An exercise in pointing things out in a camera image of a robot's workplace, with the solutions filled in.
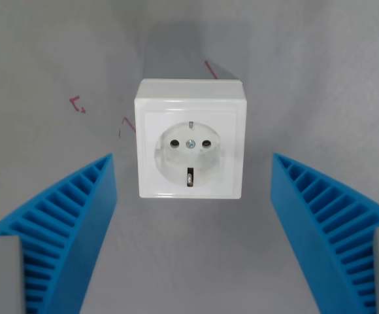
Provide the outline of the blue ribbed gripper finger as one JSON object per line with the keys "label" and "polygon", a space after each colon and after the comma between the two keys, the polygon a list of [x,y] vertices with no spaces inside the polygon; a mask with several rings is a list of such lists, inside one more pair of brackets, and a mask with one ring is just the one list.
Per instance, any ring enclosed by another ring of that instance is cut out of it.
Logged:
{"label": "blue ribbed gripper finger", "polygon": [[271,201],[321,313],[376,313],[379,204],[275,153]]}
{"label": "blue ribbed gripper finger", "polygon": [[107,154],[0,220],[21,241],[25,313],[80,312],[116,202]]}

